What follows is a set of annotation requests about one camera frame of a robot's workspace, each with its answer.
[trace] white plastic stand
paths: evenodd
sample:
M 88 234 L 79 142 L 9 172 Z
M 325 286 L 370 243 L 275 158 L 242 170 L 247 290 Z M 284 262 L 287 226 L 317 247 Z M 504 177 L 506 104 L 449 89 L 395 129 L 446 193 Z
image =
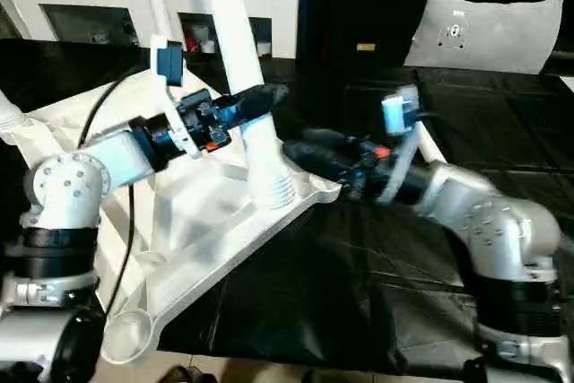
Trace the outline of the white plastic stand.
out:
M 119 86 L 94 119 L 93 131 L 158 114 L 152 79 L 146 71 Z M 105 87 L 28 113 L 27 126 L 9 129 L 29 166 L 75 149 L 83 122 Z M 203 88 L 207 86 L 189 74 L 182 91 Z M 273 211 L 262 209 L 249 193 L 239 130 L 230 132 L 230 145 L 200 159 L 181 156 L 154 178 L 135 184 L 135 246 L 106 328 L 102 356 L 107 361 L 144 359 L 177 314 L 311 205 L 337 198 L 337 184 L 289 167 L 294 198 Z M 125 188 L 100 209 L 95 268 L 104 308 L 126 251 L 127 214 Z

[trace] cushion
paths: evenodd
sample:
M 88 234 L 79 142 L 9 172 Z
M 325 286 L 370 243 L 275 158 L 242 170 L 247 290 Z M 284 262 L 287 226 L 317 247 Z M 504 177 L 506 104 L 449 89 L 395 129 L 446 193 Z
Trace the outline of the cushion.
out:
M 562 2 L 428 0 L 404 63 L 538 74 L 556 43 Z

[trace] black table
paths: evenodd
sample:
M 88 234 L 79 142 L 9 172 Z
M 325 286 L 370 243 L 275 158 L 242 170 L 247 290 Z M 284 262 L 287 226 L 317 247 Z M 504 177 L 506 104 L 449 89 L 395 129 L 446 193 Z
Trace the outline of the black table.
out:
M 0 40 L 0 52 L 0 89 L 25 111 L 112 81 L 146 57 L 139 49 L 22 40 Z M 226 90 L 219 60 L 190 58 L 188 65 Z M 282 139 L 326 126 L 385 142 L 381 96 L 418 83 L 424 107 L 472 141 L 430 127 L 449 161 L 556 215 L 565 233 L 556 261 L 570 294 L 574 96 L 558 78 L 370 64 L 342 71 L 278 59 L 262 67 L 268 82 L 291 90 L 274 113 Z M 0 210 L 4 231 L 14 235 L 27 209 L 25 166 L 16 149 L 0 149 Z M 455 377 L 477 354 L 473 316 L 442 229 L 404 208 L 341 199 L 304 213 L 173 320 L 161 349 Z

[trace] silver robotic arm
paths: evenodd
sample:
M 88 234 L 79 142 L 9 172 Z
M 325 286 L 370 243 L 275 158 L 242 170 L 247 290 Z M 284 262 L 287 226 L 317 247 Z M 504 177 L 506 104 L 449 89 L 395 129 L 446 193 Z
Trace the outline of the silver robotic arm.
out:
M 430 183 L 414 211 L 452 231 L 468 250 L 483 353 L 555 370 L 570 383 L 570 346 L 561 331 L 552 262 L 561 231 L 550 212 L 502 196 L 485 178 L 442 163 L 431 167 Z M 508 370 L 490 365 L 485 372 L 489 381 L 509 381 Z
M 167 85 L 180 84 L 181 46 L 165 45 L 152 51 L 152 65 L 163 82 L 156 90 L 169 92 Z M 0 381 L 91 379 L 105 325 L 90 307 L 99 282 L 93 260 L 102 200 L 182 154 L 197 157 L 229 144 L 229 129 L 267 114 L 286 93 L 283 85 L 265 84 L 212 100 L 204 89 L 30 171 L 31 207 L 21 217 L 21 236 L 4 244 L 8 265 L 0 268 Z
M 304 170 L 340 182 L 351 198 L 393 196 L 456 238 L 468 257 L 459 266 L 470 274 L 463 280 L 476 299 L 483 354 L 465 365 L 465 381 L 571 382 L 552 263 L 561 231 L 548 210 L 503 196 L 488 179 L 454 165 L 412 164 L 397 176 L 400 151 L 334 131 L 307 130 L 283 151 Z

